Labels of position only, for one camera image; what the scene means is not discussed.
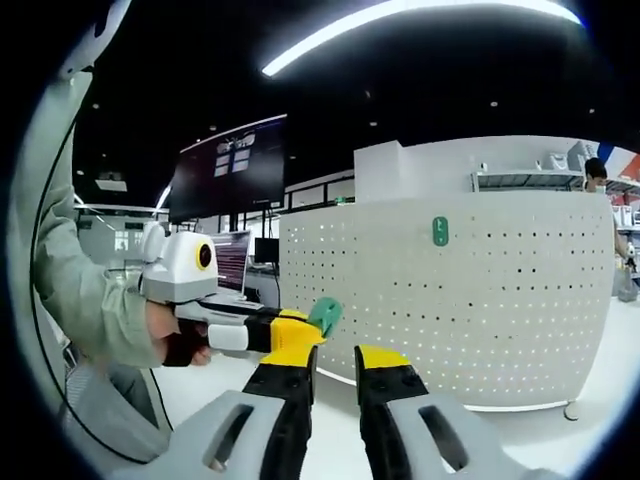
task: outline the window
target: window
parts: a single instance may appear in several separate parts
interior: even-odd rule
[[[114,249],[116,252],[126,252],[129,250],[129,232],[116,231]]]

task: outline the white floor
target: white floor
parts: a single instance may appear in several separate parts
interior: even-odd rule
[[[580,419],[562,409],[480,414],[497,428],[505,451],[528,467],[576,473],[605,440],[628,401],[640,372],[640,301],[612,299],[604,339],[579,399]],[[242,389],[255,366],[249,360],[216,356],[203,368],[157,371],[174,426],[228,389]],[[302,480],[371,479],[360,440],[355,389],[318,375],[313,437]]]

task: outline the led light strip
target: led light strip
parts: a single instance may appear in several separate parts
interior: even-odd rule
[[[546,13],[555,17],[564,18],[578,25],[582,25],[580,19],[567,8],[549,0],[390,0],[373,7],[365,8],[347,15],[330,25],[318,30],[314,34],[294,45],[282,55],[271,61],[262,69],[262,73],[273,77],[283,68],[287,67],[304,54],[323,43],[342,35],[350,30],[366,25],[384,17],[411,10],[442,8],[442,7],[470,7],[470,6],[509,6],[520,7],[528,10]]]

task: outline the monitor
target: monitor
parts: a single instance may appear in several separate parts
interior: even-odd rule
[[[169,220],[279,208],[284,204],[286,115],[261,120],[180,152],[169,194]]]
[[[279,263],[280,242],[277,238],[256,238],[255,242],[255,263]]]
[[[211,238],[218,262],[218,286],[244,292],[251,232],[218,233]]]

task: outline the light green jacket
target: light green jacket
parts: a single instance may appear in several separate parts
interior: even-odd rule
[[[36,219],[47,176],[90,83],[89,73],[79,73],[70,82],[48,88],[25,136],[11,186],[6,254],[17,337],[54,411],[62,399],[51,373],[64,387],[64,363],[46,311],[89,357],[137,367],[160,364],[146,327],[145,299],[109,278],[105,268],[83,253],[78,241],[71,174],[73,135],[60,157],[39,222]],[[39,224],[33,272],[35,321],[29,279],[34,223]]]

